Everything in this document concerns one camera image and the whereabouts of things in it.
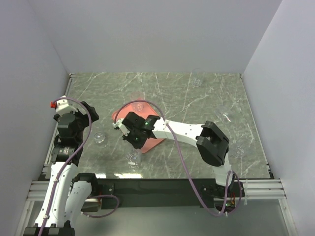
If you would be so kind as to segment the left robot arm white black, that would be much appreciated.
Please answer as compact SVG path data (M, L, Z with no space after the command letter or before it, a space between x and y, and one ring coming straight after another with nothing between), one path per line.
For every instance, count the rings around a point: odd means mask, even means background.
M62 96L51 102L55 109L57 137L51 153L51 171L41 210L25 236L73 236L75 223L87 197L98 194L94 174L76 175L83 146L88 140L85 128L99 119L94 107L86 102Z

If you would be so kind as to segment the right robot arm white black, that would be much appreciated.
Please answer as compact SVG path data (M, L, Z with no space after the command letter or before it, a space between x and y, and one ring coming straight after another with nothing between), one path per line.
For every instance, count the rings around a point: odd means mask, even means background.
M154 115L143 118L129 112L117 123L123 139L135 149L142 149L149 139L169 139L197 148L202 160L213 168L217 192L221 196L233 192L232 168L228 160L229 139L213 122L188 124Z

